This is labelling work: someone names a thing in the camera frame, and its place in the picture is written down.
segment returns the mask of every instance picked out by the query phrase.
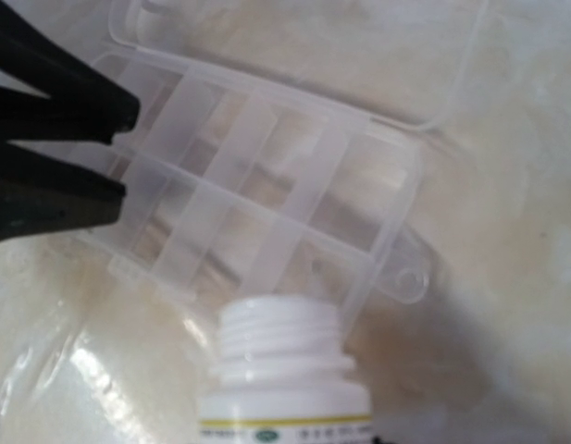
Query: bottle neck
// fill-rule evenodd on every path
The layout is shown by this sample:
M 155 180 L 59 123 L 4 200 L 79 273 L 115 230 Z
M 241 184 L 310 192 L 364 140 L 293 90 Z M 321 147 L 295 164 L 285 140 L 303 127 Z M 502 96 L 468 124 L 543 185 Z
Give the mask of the bottle neck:
M 223 386 L 300 378 L 343 377 L 354 360 L 342 352 L 336 307 L 301 296 L 265 296 L 224 310 L 220 361 Z

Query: green oval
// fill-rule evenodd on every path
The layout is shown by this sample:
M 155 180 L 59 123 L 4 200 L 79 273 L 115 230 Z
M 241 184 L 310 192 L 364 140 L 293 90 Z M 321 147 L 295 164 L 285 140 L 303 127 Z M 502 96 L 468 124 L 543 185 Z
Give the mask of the green oval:
M 256 432 L 256 439 L 260 442 L 273 442 L 279 439 L 279 433 L 275 430 L 258 430 Z

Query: marble surface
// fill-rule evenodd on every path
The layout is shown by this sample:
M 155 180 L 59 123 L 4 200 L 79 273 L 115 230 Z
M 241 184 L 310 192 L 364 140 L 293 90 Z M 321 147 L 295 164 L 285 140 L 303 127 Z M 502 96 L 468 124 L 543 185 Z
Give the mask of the marble surface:
M 299 67 L 303 52 L 257 58 L 251 22 L 270 7 L 254 20 L 231 3 L 201 13 L 191 43 L 286 74 Z M 382 13 L 356 3 L 368 19 Z M 79 56 L 102 51 L 107 2 L 13 4 Z M 416 54 L 411 43 L 402 49 Z M 410 91 L 387 95 L 390 72 L 369 58 L 357 56 L 356 75 L 334 57 L 341 74 L 309 66 L 304 79 L 335 79 L 357 101 L 373 91 L 382 107 L 430 88 L 415 75 Z M 348 344 L 376 426 L 399 444 L 569 444 L 571 1 L 491 2 L 452 117 L 424 137 L 408 223 L 435 257 L 431 290 L 414 305 L 371 301 Z M 67 235 L 0 244 L 0 444 L 196 442 L 213 326 L 151 282 L 110 276 L 105 259 Z

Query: plastic bottle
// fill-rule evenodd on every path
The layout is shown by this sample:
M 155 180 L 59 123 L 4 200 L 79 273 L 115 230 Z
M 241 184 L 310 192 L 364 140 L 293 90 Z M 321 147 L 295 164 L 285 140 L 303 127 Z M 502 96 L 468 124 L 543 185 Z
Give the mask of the plastic bottle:
M 338 309 L 264 296 L 221 314 L 219 389 L 200 399 L 201 444 L 369 444 L 367 389 L 345 379 Z

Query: yellow stripe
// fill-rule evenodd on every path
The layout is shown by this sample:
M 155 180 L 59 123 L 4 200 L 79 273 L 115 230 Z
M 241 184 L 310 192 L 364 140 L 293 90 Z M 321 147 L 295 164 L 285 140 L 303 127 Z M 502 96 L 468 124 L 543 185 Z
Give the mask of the yellow stripe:
M 255 427 L 287 427 L 314 426 L 318 424 L 366 423 L 371 421 L 368 415 L 331 416 L 327 418 L 295 418 L 295 419 L 207 419 L 201 426 L 210 428 L 255 428 Z

